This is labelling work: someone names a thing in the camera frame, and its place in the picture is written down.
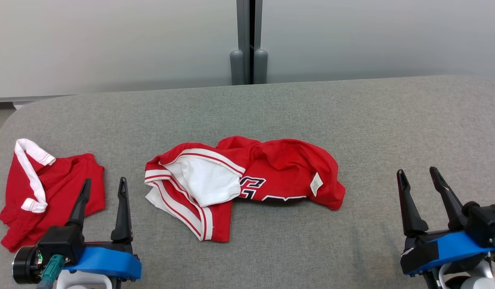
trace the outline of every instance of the red clothing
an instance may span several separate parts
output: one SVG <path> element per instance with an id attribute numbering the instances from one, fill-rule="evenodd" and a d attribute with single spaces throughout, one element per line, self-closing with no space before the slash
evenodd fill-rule
<path id="1" fill-rule="evenodd" d="M 18 139 L 0 213 L 9 226 L 2 245 L 14 252 L 35 245 L 49 227 L 63 226 L 88 177 L 92 185 L 85 215 L 105 209 L 103 170 L 92 154 L 55 159 L 34 142 Z"/>
<path id="2" fill-rule="evenodd" d="M 231 200 L 300 201 L 337 210 L 345 188 L 325 150 L 295 139 L 260 142 L 241 136 L 213 148 L 182 143 L 146 164 L 146 198 L 180 219 L 200 241 L 229 241 Z"/>

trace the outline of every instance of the blue mount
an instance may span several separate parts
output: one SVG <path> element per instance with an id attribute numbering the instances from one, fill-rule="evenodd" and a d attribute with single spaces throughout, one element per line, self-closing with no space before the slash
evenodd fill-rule
<path id="1" fill-rule="evenodd" d="M 66 266 L 64 270 L 131 280 L 139 280 L 142 275 L 141 262 L 132 254 L 99 247 L 87 247 L 78 264 Z"/>
<path id="2" fill-rule="evenodd" d="M 495 247 L 479 247 L 465 232 L 453 232 L 405 251 L 400 263 L 404 274 L 418 275 L 447 263 L 493 251 Z"/>

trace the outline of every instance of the tag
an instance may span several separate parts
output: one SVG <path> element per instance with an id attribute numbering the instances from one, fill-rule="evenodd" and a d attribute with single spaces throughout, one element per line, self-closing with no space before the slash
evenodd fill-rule
<path id="1" fill-rule="evenodd" d="M 315 176 L 312 179 L 312 183 L 310 183 L 310 188 L 312 189 L 312 193 L 314 196 L 317 196 L 317 190 L 323 185 L 323 180 L 319 176 L 319 173 L 315 173 Z"/>

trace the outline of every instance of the gray cushion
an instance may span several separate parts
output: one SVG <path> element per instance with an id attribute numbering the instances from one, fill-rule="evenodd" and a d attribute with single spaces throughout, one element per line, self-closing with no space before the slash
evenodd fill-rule
<path id="1" fill-rule="evenodd" d="M 328 150 L 347 189 L 332 212 L 236 202 L 231 241 L 199 242 L 145 198 L 144 165 L 187 141 L 231 135 L 296 138 Z M 495 203 L 495 84 L 434 76 L 285 83 L 55 98 L 14 113 L 0 132 L 0 209 L 14 142 L 55 157 L 93 153 L 105 167 L 107 209 L 86 218 L 87 241 L 110 238 L 117 185 L 130 186 L 134 251 L 143 278 L 125 288 L 417 288 L 400 269 L 405 237 L 396 171 L 407 173 L 432 230 L 447 216 L 428 168 L 437 166 L 464 203 Z M 0 240 L 7 227 L 0 222 Z M 15 288 L 13 254 L 0 245 L 0 288 Z"/>

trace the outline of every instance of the white fabric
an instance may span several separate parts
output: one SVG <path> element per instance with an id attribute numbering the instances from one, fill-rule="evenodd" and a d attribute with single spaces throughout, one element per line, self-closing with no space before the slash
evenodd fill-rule
<path id="1" fill-rule="evenodd" d="M 110 278 L 101 274 L 82 271 L 70 273 L 69 270 L 62 270 L 57 278 L 57 289 L 90 289 L 90 287 L 84 285 L 97 284 L 103 284 L 106 289 L 112 289 Z"/>
<path id="2" fill-rule="evenodd" d="M 165 165 L 201 207 L 230 201 L 240 195 L 240 176 L 210 159 L 185 156 Z"/>
<path id="3" fill-rule="evenodd" d="M 152 186 L 152 190 L 146 195 L 146 199 L 152 203 L 155 207 L 167 212 L 171 216 L 182 221 L 189 227 L 189 229 L 198 237 L 200 241 L 207 241 L 212 238 L 212 232 L 214 229 L 213 216 L 209 208 L 202 208 L 194 200 L 191 199 L 190 194 L 185 190 L 180 189 L 182 185 L 176 183 L 171 175 L 160 175 L 162 170 L 146 171 L 146 179 L 144 183 Z M 183 194 L 189 205 L 194 206 L 200 215 L 200 219 L 189 210 L 185 205 L 178 203 L 174 200 L 166 191 L 162 180 L 167 180 L 171 183 L 172 187 Z"/>
<path id="4" fill-rule="evenodd" d="M 163 179 L 162 176 L 171 175 L 171 172 L 168 170 L 149 170 L 146 171 L 144 176 L 145 179 Z"/>
<path id="5" fill-rule="evenodd" d="M 172 165 L 176 161 L 178 161 L 182 157 L 192 157 L 195 159 L 206 159 L 207 161 L 211 161 L 213 163 L 216 163 L 220 166 L 224 166 L 236 174 L 242 176 L 244 172 L 246 171 L 245 168 L 242 168 L 241 166 L 237 165 L 236 163 L 232 162 L 230 159 L 227 157 L 221 155 L 220 153 L 216 153 L 210 150 L 205 150 L 205 149 L 187 149 L 187 150 L 182 150 L 182 152 L 176 157 L 175 160 L 171 161 L 168 164 L 163 164 L 160 163 L 161 166 L 167 166 L 167 165 Z"/>
<path id="6" fill-rule="evenodd" d="M 46 193 L 26 154 L 43 166 L 53 164 L 55 162 L 55 157 L 41 149 L 35 142 L 25 138 L 16 141 L 14 153 L 18 158 L 24 173 L 30 180 L 30 187 L 33 190 L 33 195 L 37 199 L 27 198 L 24 200 L 21 209 L 34 213 L 42 213 L 48 206 L 48 203 L 46 203 Z"/>

